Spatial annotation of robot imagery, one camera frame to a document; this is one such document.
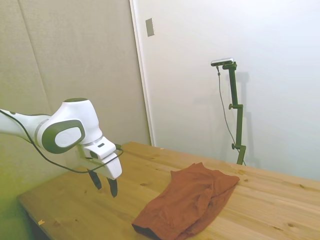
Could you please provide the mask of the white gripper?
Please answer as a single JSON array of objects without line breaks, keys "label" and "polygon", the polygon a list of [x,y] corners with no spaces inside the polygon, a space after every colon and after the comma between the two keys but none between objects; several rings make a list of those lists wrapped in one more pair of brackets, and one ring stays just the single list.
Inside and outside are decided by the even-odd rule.
[{"label": "white gripper", "polygon": [[105,137],[101,137],[94,142],[78,144],[76,147],[80,165],[88,170],[97,168],[89,172],[95,187],[98,190],[102,188],[98,174],[107,177],[110,193],[115,198],[118,195],[116,179],[122,174],[122,166],[116,154],[116,145]]}]

